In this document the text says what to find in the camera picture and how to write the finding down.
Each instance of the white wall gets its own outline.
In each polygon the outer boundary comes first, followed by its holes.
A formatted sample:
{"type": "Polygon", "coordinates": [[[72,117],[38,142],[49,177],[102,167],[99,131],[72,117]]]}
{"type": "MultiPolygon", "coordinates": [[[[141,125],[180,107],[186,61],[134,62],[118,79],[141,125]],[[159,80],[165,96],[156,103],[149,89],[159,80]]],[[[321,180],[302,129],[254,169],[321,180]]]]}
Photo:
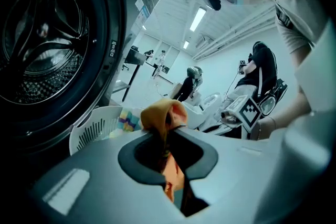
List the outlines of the white wall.
{"type": "Polygon", "coordinates": [[[177,59],[177,56],[179,55],[180,51],[170,47],[170,50],[166,54],[166,58],[164,58],[164,65],[171,68],[177,59]]]}
{"type": "Polygon", "coordinates": [[[143,32],[141,33],[141,39],[140,41],[135,45],[139,48],[139,52],[141,54],[144,54],[146,51],[154,50],[154,53],[156,53],[156,46],[158,44],[158,40],[156,38],[150,37],[148,35],[144,35],[143,32]]]}
{"type": "Polygon", "coordinates": [[[187,68],[196,65],[196,62],[192,59],[192,56],[182,50],[180,51],[180,53],[178,53],[176,59],[173,59],[178,52],[176,48],[171,47],[170,49],[169,44],[166,44],[156,38],[148,36],[143,31],[141,31],[140,34],[136,37],[134,45],[139,48],[139,52],[142,54],[151,49],[154,50],[155,55],[156,53],[161,52],[162,49],[166,50],[168,54],[170,53],[170,51],[172,51],[172,59],[167,60],[168,67],[173,62],[168,74],[165,74],[164,72],[160,73],[162,77],[168,79],[172,83],[183,82],[183,80],[187,76],[187,68]]]}
{"type": "Polygon", "coordinates": [[[183,82],[187,77],[187,68],[195,65],[196,62],[193,60],[191,55],[180,51],[168,74],[161,72],[160,76],[168,79],[172,83],[183,82]]]}
{"type": "MultiPolygon", "coordinates": [[[[275,54],[278,64],[278,78],[281,78],[288,85],[288,90],[283,99],[278,103],[274,112],[285,108],[296,96],[297,82],[294,77],[294,67],[288,54],[285,44],[276,28],[258,33],[242,40],[241,42],[225,49],[212,57],[201,60],[197,63],[203,69],[203,84],[199,92],[206,97],[214,92],[224,94],[237,74],[239,61],[247,61],[248,55],[252,52],[252,46],[257,41],[263,41],[275,54]]],[[[230,92],[234,90],[237,82],[243,76],[238,75],[233,82],[230,92]]]]}

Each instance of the white ceiling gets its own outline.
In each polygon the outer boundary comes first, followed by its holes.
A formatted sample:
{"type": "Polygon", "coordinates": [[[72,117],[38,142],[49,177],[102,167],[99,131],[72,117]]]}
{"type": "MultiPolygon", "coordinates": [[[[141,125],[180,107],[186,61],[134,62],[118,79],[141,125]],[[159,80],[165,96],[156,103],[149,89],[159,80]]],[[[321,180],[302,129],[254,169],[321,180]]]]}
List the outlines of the white ceiling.
{"type": "Polygon", "coordinates": [[[222,2],[222,9],[216,12],[209,9],[203,0],[160,0],[145,23],[146,34],[177,48],[182,48],[188,40],[190,45],[187,52],[195,55],[195,46],[202,36],[212,40],[219,38],[255,12],[259,5],[232,5],[222,2]],[[199,7],[207,12],[196,31],[192,32],[190,26],[199,7]]]}

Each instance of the chair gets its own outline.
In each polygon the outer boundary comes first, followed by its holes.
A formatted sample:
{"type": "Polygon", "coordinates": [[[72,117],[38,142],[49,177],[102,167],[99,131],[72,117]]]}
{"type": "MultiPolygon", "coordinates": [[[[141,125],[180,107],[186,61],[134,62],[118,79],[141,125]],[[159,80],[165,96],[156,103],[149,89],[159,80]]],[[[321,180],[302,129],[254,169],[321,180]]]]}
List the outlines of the chair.
{"type": "Polygon", "coordinates": [[[188,113],[187,125],[190,129],[199,127],[209,115],[214,114],[222,103],[220,93],[214,93],[205,98],[200,105],[192,106],[182,102],[188,113]]]}

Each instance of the laundry basket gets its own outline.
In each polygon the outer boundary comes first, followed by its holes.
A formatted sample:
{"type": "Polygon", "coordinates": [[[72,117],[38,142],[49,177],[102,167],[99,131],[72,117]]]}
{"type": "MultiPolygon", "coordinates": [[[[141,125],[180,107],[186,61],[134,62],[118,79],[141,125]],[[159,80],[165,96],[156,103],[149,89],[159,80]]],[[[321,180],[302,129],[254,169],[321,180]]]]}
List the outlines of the laundry basket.
{"type": "Polygon", "coordinates": [[[104,106],[92,111],[90,117],[80,127],[74,127],[70,133],[70,155],[89,143],[107,137],[117,128],[121,106],[104,106]]]}

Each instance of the ceiling light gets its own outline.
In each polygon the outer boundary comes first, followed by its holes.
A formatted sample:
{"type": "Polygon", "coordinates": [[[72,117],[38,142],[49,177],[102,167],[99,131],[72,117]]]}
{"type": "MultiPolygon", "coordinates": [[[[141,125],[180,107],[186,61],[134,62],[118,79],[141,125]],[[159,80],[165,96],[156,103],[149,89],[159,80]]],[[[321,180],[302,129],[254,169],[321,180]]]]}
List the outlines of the ceiling light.
{"type": "Polygon", "coordinates": [[[186,49],[186,48],[188,47],[188,45],[189,45],[189,42],[186,41],[186,42],[184,43],[183,49],[186,49]]]}
{"type": "Polygon", "coordinates": [[[198,12],[196,13],[195,19],[194,19],[194,21],[193,21],[193,23],[191,24],[191,27],[190,27],[190,30],[192,32],[194,32],[196,30],[196,28],[200,24],[203,16],[205,15],[205,13],[206,13],[205,9],[202,9],[202,8],[198,9],[198,12]]]}

